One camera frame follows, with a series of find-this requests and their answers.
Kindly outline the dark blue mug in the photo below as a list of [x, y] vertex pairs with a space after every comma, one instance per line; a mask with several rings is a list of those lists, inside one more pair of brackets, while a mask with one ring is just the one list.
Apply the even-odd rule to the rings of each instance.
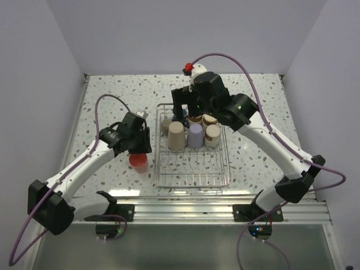
[[183, 124], [183, 126], [185, 128], [189, 128], [189, 122], [188, 122], [188, 119], [187, 119], [187, 116], [188, 116], [188, 113], [187, 113], [187, 110], [186, 109], [182, 109], [182, 114], [183, 116], [178, 118], [176, 117], [175, 115], [173, 115], [172, 117], [172, 122], [180, 122]]

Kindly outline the small grey-green mug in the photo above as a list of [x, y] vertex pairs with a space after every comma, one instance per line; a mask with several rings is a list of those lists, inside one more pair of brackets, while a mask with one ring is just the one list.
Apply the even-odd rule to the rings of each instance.
[[165, 136], [168, 135], [169, 126], [171, 125], [171, 123], [172, 123], [171, 119], [164, 119], [160, 123], [160, 130]]

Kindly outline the red plastic cup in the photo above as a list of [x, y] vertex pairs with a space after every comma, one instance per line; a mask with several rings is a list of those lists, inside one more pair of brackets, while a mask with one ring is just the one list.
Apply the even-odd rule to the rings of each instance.
[[149, 166], [146, 154], [130, 154], [129, 163], [137, 173], [145, 173]]

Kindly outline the cream brown-banded cup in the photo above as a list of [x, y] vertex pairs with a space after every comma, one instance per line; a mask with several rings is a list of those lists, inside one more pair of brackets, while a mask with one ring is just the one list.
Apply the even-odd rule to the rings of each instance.
[[218, 121], [216, 118], [210, 116], [210, 115], [207, 115], [207, 114], [204, 114], [202, 116], [202, 127], [203, 128], [206, 128], [208, 127], [209, 125], [217, 125], [218, 124]]
[[189, 126], [192, 126], [194, 124], [199, 124], [200, 126], [203, 125], [203, 115], [189, 116], [187, 119], [188, 119]]

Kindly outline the purple plastic cup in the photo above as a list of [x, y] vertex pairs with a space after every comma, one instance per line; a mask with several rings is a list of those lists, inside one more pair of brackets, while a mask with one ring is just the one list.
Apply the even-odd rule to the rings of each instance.
[[188, 129], [187, 146], [198, 149], [203, 145], [204, 131], [200, 124], [193, 124]]

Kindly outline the tall beige plastic cup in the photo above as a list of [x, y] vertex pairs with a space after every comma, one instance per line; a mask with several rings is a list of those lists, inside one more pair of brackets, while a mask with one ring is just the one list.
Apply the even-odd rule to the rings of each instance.
[[168, 147], [173, 151], [179, 151], [186, 147], [185, 129], [179, 121], [174, 121], [169, 125]]

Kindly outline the steel cup with handle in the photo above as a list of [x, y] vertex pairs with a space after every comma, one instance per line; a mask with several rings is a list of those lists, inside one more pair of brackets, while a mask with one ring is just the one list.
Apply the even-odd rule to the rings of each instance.
[[205, 130], [204, 143], [208, 147], [216, 147], [220, 142], [221, 129], [215, 124], [209, 125]]

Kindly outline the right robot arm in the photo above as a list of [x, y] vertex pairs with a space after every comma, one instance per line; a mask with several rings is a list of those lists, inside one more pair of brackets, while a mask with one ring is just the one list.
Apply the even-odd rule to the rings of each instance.
[[261, 190], [251, 204], [241, 210], [250, 220], [265, 220], [273, 208], [284, 202], [298, 203], [325, 164], [321, 155], [312, 156], [297, 148], [263, 120], [259, 106], [249, 96], [230, 94], [221, 76], [212, 71], [195, 76], [190, 85], [174, 89], [171, 94], [177, 118], [183, 116], [183, 105], [187, 105], [190, 117], [210, 115], [251, 140], [283, 171], [281, 180]]

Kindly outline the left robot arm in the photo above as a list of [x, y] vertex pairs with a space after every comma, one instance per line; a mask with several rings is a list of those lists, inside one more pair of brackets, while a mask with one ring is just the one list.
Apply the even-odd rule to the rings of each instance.
[[150, 129], [145, 111], [128, 112], [120, 122], [100, 130], [98, 141], [70, 165], [45, 182], [28, 188], [28, 214], [53, 235], [63, 233], [74, 221], [119, 220], [116, 199], [105, 191], [84, 201], [74, 199], [82, 185], [119, 154], [151, 152]]

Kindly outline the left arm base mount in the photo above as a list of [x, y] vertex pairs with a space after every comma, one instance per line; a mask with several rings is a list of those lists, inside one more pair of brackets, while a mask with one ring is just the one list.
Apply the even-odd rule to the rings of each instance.
[[135, 214], [134, 204], [116, 204], [110, 205], [108, 209], [102, 215], [91, 215], [86, 217], [84, 220], [87, 222], [109, 222], [119, 221], [115, 217], [109, 215], [119, 215], [123, 217], [127, 222], [132, 222]]

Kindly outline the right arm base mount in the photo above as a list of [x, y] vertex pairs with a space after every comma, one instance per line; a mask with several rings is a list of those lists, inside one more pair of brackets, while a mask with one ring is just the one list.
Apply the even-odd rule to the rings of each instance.
[[[255, 218], [263, 215], [264, 210], [255, 204], [234, 204], [232, 205], [232, 213], [235, 222], [250, 222]], [[260, 219], [260, 222], [282, 222], [284, 220], [282, 210], [276, 210], [272, 214]]]

